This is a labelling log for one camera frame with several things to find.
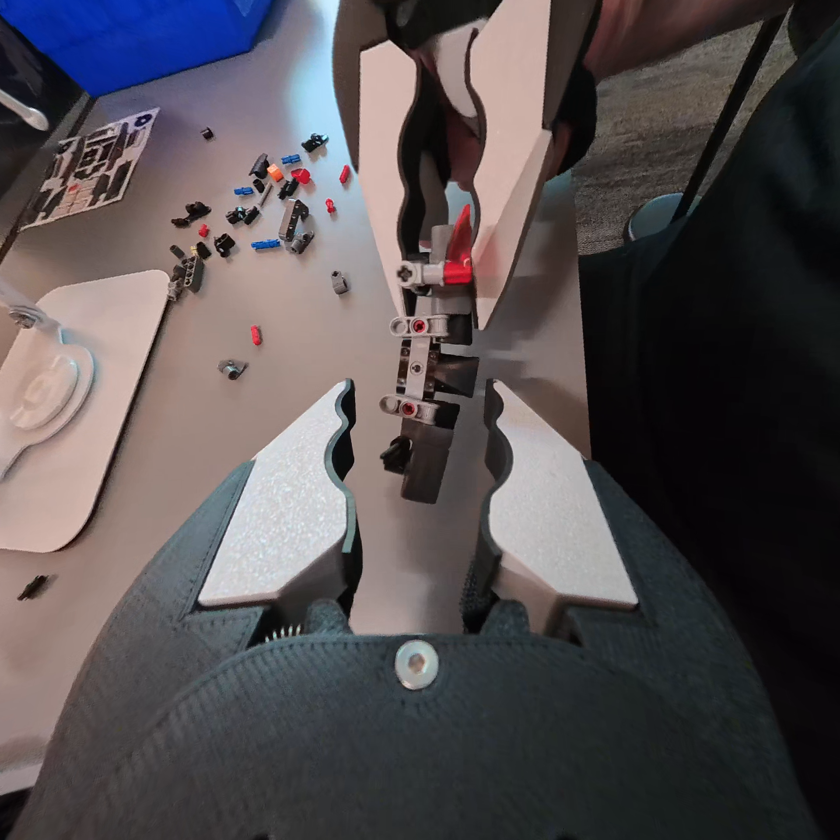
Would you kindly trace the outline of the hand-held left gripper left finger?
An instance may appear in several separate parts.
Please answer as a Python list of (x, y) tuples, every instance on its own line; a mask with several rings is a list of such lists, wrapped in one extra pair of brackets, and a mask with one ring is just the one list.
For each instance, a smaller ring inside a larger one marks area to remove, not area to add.
[(354, 465), (355, 389), (340, 381), (258, 452), (203, 588), (201, 607), (274, 606), (303, 614), (318, 599), (350, 612), (361, 534), (345, 478)]

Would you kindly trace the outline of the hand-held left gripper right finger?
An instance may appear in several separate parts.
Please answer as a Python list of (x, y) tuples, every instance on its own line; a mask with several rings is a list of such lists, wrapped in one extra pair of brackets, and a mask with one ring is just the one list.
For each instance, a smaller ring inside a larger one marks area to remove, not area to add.
[(500, 380), (486, 385), (486, 466), (472, 565), (472, 622), (496, 600), (521, 603), (533, 632), (566, 608), (631, 612), (638, 597), (586, 461)]

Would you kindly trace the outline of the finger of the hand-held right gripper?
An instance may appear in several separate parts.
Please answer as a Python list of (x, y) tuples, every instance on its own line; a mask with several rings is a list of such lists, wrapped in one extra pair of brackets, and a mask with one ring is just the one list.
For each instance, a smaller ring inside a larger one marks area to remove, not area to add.
[(397, 272), (419, 253), (426, 215), (421, 157), (434, 119), (434, 84), (391, 40), (360, 53), (360, 185), (399, 316), (413, 313)]
[(478, 130), (471, 180), (477, 328), (516, 267), (553, 156), (552, 123), (596, 2), (504, 1), (432, 37), (449, 103)]

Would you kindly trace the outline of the grey black lego subassembly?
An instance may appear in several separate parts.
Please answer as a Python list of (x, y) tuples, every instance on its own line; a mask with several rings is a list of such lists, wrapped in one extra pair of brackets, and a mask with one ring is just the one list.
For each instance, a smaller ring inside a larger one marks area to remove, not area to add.
[(471, 345), (476, 326), (471, 206), (455, 224), (432, 229), (431, 250), (396, 269), (404, 314), (390, 323), (401, 342), (395, 391), (380, 401), (398, 417), (401, 432), (381, 455), (386, 471), (402, 477), (404, 499), (433, 505), (443, 483), (460, 406), (441, 395), (474, 394), (479, 360), (450, 353)]

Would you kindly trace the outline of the person's right forearm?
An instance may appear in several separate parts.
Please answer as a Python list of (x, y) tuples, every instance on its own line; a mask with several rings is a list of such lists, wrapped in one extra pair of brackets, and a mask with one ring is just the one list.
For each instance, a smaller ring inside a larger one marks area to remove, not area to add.
[(583, 60), (595, 81), (785, 14), (792, 1), (603, 1)]

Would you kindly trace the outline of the person's right hand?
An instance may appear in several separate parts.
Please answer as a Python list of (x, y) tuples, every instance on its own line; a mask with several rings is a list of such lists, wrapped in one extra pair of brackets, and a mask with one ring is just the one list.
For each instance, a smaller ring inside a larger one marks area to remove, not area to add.
[(562, 175), (581, 161), (592, 146), (597, 123), (597, 93), (593, 74), (577, 60), (554, 121), (555, 139), (563, 152), (556, 166)]

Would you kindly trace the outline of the white book stand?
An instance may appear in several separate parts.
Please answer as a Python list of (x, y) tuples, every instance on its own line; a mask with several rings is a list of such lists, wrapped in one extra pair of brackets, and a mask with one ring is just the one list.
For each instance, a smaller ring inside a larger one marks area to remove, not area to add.
[(168, 301), (150, 269), (58, 287), (2, 281), (19, 331), (1, 370), (1, 547), (51, 553), (83, 529)]

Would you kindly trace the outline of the large blue bin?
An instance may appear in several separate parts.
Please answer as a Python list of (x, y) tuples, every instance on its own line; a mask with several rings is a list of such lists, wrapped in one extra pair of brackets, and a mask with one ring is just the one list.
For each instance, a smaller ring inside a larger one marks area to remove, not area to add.
[(271, 1), (2, 1), (2, 18), (93, 97), (249, 51)]

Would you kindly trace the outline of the sticker sheet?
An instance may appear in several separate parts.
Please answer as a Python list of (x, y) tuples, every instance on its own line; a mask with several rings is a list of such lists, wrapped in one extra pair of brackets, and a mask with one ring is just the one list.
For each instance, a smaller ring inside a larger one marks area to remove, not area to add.
[(72, 217), (122, 199), (151, 135), (159, 108), (146, 109), (59, 143), (19, 229)]

